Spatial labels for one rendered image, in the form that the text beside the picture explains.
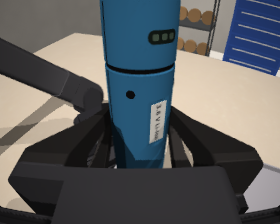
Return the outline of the blue electric screwdriver body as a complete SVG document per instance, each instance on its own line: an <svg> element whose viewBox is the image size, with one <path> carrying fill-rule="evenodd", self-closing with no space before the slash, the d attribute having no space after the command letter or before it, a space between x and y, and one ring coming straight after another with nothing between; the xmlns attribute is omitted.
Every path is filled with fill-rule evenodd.
<svg viewBox="0 0 280 224"><path fill-rule="evenodd" d="M163 168L181 0L100 0L117 168Z"/></svg>

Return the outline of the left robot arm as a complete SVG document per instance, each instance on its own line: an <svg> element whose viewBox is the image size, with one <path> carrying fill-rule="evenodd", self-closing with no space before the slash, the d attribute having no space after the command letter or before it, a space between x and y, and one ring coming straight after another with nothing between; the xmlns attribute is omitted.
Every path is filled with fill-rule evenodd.
<svg viewBox="0 0 280 224"><path fill-rule="evenodd" d="M73 104L74 110L80 113L75 117L74 125L109 106L109 103L102 103L104 92L97 83L2 38L0 74Z"/></svg>

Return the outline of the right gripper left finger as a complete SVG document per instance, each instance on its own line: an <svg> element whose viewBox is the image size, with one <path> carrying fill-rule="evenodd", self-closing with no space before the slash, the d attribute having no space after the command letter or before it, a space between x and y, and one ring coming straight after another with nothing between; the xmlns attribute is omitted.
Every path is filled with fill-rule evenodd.
<svg viewBox="0 0 280 224"><path fill-rule="evenodd" d="M100 138L101 134L103 135ZM108 168L111 143L110 110L107 106L90 118L26 147L18 162ZM95 144L95 153L87 166L88 155Z"/></svg>

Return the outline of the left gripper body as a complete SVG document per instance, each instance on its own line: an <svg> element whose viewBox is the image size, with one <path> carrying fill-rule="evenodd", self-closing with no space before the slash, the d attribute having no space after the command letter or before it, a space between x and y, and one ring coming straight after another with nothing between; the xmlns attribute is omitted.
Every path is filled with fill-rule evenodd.
<svg viewBox="0 0 280 224"><path fill-rule="evenodd" d="M88 159L87 159L87 166L89 166L89 164L90 164L90 162L92 160L92 157L93 157L93 155L88 157ZM115 155L114 155L114 147L112 146L111 147L111 153L110 153L110 160L109 160L109 164L110 165L108 166L108 168L114 168L116 166L116 162L115 161L116 161L116 159L115 159Z"/></svg>

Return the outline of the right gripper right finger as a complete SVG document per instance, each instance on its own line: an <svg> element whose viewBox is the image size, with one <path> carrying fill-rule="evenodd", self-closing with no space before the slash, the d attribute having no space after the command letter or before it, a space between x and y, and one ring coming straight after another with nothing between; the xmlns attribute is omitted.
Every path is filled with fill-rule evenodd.
<svg viewBox="0 0 280 224"><path fill-rule="evenodd" d="M235 195L244 194L263 167L254 147L192 119L174 106L170 111L168 142L172 168L221 166ZM193 165L182 142L193 156Z"/></svg>

